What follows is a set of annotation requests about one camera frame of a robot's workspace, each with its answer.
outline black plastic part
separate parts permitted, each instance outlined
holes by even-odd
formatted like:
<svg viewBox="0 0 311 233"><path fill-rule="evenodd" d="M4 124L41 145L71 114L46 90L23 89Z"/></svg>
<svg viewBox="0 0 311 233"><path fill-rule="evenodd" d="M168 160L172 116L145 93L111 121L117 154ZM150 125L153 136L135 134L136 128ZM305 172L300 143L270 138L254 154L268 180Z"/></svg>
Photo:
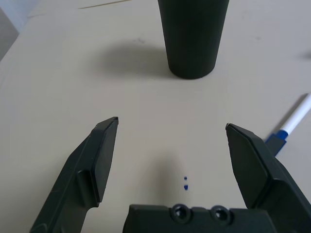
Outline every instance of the black plastic part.
<svg viewBox="0 0 311 233"><path fill-rule="evenodd" d="M248 209L268 212L278 232L311 232L311 205L286 168L252 132L226 127L235 178Z"/></svg>
<svg viewBox="0 0 311 233"><path fill-rule="evenodd" d="M69 156L31 233L81 231L87 211L103 200L117 126L117 117L97 124Z"/></svg>
<svg viewBox="0 0 311 233"><path fill-rule="evenodd" d="M219 219L217 210L226 210L230 220ZM171 212L165 206L131 205L123 233L276 233L269 215L263 210L193 207L186 224L176 222Z"/></svg>
<svg viewBox="0 0 311 233"><path fill-rule="evenodd" d="M158 0L170 70L197 79L215 67L229 0Z"/></svg>
<svg viewBox="0 0 311 233"><path fill-rule="evenodd" d="M286 144L286 140L272 134L265 144L269 148L271 154L276 157L282 147Z"/></svg>

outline black cylinder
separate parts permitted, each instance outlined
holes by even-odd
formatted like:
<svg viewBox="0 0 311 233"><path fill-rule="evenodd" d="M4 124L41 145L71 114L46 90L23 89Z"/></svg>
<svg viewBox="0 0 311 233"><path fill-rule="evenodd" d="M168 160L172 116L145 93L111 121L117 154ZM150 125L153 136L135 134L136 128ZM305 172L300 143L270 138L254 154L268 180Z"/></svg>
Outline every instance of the black cylinder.
<svg viewBox="0 0 311 233"><path fill-rule="evenodd" d="M229 0L158 0L170 70L198 79L215 67Z"/></svg>

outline white wall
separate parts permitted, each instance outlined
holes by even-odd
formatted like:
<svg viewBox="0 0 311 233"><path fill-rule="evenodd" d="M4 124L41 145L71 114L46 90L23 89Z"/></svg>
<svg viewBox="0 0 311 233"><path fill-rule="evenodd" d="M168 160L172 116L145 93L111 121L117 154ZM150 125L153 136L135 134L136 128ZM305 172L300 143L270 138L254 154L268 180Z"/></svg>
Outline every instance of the white wall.
<svg viewBox="0 0 311 233"><path fill-rule="evenodd" d="M0 8L20 32L27 23L27 16L40 0L0 0Z"/></svg>

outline screw hole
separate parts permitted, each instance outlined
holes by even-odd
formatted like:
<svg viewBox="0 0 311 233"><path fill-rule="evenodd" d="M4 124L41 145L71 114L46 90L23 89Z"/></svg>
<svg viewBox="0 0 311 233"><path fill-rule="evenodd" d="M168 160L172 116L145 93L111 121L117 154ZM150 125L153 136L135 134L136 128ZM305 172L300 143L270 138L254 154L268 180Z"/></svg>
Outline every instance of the screw hole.
<svg viewBox="0 0 311 233"><path fill-rule="evenodd" d="M221 221L226 221L228 218L228 215L224 210L216 210L215 215Z"/></svg>
<svg viewBox="0 0 311 233"><path fill-rule="evenodd" d="M183 206L180 206L175 209L175 214L178 216L181 220L185 219L187 217L187 210L183 208Z"/></svg>

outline white table surface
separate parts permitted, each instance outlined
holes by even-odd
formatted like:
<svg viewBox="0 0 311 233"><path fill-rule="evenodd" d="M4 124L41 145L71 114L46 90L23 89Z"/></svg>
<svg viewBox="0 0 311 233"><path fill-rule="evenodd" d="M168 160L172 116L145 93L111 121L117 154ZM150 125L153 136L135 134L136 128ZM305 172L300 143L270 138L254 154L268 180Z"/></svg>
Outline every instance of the white table surface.
<svg viewBox="0 0 311 233"><path fill-rule="evenodd" d="M29 231L68 156L112 116L104 200L82 232L121 232L132 203L245 207L225 125L265 138L311 91L310 8L231 1L216 67L192 81L168 70L156 0L32 17L0 63L1 232ZM309 114L279 154L309 200L310 134Z"/></svg>

